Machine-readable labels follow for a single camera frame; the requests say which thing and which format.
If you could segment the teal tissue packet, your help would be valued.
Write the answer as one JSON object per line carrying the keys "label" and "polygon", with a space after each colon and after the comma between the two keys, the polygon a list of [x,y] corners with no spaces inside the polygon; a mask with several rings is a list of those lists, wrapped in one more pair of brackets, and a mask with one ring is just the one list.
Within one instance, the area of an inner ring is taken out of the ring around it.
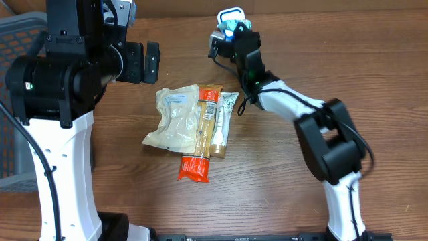
{"label": "teal tissue packet", "polygon": [[252,28],[252,24],[249,20],[238,20],[238,19],[230,19],[222,21],[217,25],[217,28],[221,31],[224,31],[226,35],[232,35],[235,29],[237,28],[238,24],[242,23],[244,24],[248,29]]}

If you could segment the beige clear pouch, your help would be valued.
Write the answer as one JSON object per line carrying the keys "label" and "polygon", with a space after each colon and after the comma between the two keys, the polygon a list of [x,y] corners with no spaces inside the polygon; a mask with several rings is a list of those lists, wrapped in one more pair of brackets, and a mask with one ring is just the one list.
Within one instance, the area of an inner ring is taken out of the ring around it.
{"label": "beige clear pouch", "polygon": [[158,129],[142,143],[177,153],[192,153],[196,145],[199,87],[163,88],[156,93],[156,108],[161,115]]}

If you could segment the white cream tube gold cap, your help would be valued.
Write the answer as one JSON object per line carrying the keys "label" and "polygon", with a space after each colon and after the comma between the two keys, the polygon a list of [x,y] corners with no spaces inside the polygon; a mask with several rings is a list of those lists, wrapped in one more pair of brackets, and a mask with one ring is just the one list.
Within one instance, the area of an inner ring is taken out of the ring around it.
{"label": "white cream tube gold cap", "polygon": [[222,159],[225,157],[231,116],[238,96],[238,92],[221,93],[217,108],[216,124],[210,145],[210,155],[212,157]]}

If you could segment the orange noodle packet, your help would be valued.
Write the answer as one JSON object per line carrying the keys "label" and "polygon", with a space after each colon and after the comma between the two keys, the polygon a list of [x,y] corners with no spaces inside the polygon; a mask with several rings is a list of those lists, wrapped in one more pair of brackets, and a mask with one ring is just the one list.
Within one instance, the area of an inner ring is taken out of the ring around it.
{"label": "orange noodle packet", "polygon": [[178,180],[187,177],[192,181],[208,183],[210,145],[215,128],[215,116],[222,85],[199,84],[197,103],[197,130],[195,150],[185,153],[181,159]]}

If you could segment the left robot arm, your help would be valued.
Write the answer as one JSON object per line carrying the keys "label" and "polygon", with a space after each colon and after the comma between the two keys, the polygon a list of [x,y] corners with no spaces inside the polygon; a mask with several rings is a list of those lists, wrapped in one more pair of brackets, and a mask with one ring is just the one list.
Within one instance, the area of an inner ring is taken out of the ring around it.
{"label": "left robot arm", "polygon": [[48,1],[45,56],[18,57],[6,74],[7,118],[26,138],[35,166],[42,240],[156,239],[124,213],[96,209],[91,140],[94,109],[109,83],[154,84],[160,47],[129,42],[134,1]]}

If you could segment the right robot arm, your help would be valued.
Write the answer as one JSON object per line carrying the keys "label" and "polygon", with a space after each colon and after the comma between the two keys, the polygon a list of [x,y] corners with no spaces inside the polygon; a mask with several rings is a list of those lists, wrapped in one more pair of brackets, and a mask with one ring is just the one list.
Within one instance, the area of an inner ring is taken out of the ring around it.
{"label": "right robot arm", "polygon": [[343,102],[324,102],[291,89],[266,69],[261,37],[239,22],[231,37],[219,30],[210,35],[208,57],[230,58],[247,103],[274,113],[294,125],[311,174],[322,182],[326,194],[329,240],[362,240],[366,228],[360,214],[359,180],[368,145],[358,133]]}

